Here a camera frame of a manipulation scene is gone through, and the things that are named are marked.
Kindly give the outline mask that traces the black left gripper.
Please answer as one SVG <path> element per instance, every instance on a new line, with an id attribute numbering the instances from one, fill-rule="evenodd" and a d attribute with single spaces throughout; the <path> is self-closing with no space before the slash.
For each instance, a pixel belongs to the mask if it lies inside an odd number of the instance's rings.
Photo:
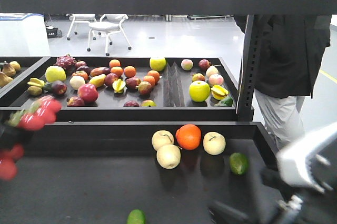
<path id="1" fill-rule="evenodd" d="M 336 123 L 307 133 L 281 150 L 262 125 L 255 141 L 266 168 L 265 185 L 283 199 L 266 223 L 336 223 Z"/>

